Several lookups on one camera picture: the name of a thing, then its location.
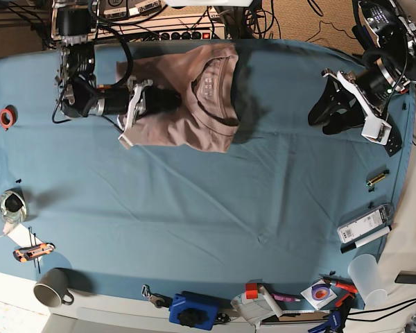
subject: gray mug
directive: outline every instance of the gray mug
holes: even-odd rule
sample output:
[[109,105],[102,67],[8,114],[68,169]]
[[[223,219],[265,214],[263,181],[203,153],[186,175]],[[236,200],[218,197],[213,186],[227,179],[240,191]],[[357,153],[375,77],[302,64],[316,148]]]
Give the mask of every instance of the gray mug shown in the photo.
[[68,278],[58,268],[51,269],[34,286],[34,295],[47,307],[59,307],[62,304],[71,305],[74,297],[68,291]]

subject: blue container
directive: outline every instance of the blue container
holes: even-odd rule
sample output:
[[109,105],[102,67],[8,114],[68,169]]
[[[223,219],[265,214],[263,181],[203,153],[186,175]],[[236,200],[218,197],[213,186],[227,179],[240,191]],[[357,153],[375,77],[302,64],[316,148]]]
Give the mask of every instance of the blue container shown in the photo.
[[212,298],[184,291],[175,294],[169,307],[169,321],[184,326],[211,331],[217,318],[219,303]]

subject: orange box cutter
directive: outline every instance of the orange box cutter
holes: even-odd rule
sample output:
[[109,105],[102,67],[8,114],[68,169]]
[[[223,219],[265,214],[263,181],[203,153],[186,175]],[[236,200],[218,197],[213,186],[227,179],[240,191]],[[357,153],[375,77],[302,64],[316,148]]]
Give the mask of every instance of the orange box cutter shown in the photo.
[[43,255],[48,255],[55,249],[54,244],[41,243],[38,245],[31,246],[29,248],[19,248],[13,252],[14,258],[19,262],[28,262],[34,260]]

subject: purple marker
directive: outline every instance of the purple marker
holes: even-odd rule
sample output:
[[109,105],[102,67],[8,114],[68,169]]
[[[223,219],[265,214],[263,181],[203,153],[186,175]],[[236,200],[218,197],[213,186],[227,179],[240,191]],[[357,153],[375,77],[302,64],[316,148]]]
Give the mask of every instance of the purple marker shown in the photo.
[[271,296],[280,302],[300,302],[299,298],[292,297],[290,295],[284,295],[282,293],[272,293]]

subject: blue box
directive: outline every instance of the blue box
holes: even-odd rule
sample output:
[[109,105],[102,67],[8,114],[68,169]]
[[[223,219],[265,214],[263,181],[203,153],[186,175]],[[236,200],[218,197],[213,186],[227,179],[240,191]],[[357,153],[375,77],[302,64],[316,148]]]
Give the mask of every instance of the blue box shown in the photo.
[[183,316],[196,316],[200,322],[194,323],[192,327],[211,331],[218,310],[219,303],[213,298],[184,291],[182,295],[174,295],[173,304],[169,307],[169,321],[181,325]]

